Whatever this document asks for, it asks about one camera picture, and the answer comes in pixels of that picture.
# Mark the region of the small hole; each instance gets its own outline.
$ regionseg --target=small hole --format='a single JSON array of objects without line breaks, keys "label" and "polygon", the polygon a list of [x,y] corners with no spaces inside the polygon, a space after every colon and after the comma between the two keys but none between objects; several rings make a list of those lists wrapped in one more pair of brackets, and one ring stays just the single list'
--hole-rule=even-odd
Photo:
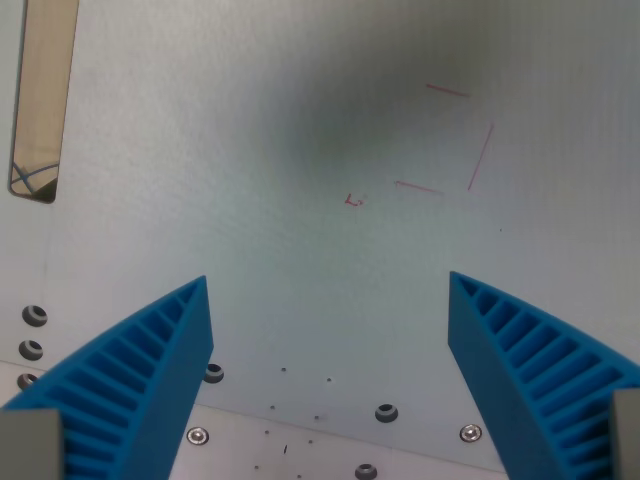
[{"label": "small hole", "polygon": [[36,361],[42,358],[42,347],[38,342],[34,342],[33,340],[28,340],[22,342],[18,346],[18,351],[20,355],[22,355],[27,360]]},{"label": "small hole", "polygon": [[18,387],[20,387],[20,390],[24,390],[30,387],[37,379],[38,377],[31,373],[23,373],[18,377]]},{"label": "small hole", "polygon": [[376,409],[375,417],[381,423],[391,423],[398,418],[398,409],[389,403],[385,403]]},{"label": "small hole", "polygon": [[41,327],[47,323],[47,312],[37,305],[29,305],[22,310],[22,319],[32,327]]},{"label": "small hole", "polygon": [[224,370],[220,365],[210,363],[207,365],[207,371],[204,374],[204,381],[207,383],[220,383],[224,378]]}]

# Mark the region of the screw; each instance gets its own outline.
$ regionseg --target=screw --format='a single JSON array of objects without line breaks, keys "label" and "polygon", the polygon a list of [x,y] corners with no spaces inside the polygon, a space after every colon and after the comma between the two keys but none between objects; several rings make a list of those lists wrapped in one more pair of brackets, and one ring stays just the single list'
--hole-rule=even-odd
[{"label": "screw", "polygon": [[460,438],[463,442],[473,443],[480,440],[482,436],[482,429],[478,425],[469,424],[462,427],[460,430]]},{"label": "screw", "polygon": [[187,440],[192,445],[204,445],[209,441],[209,432],[202,427],[193,427],[187,432]]}]

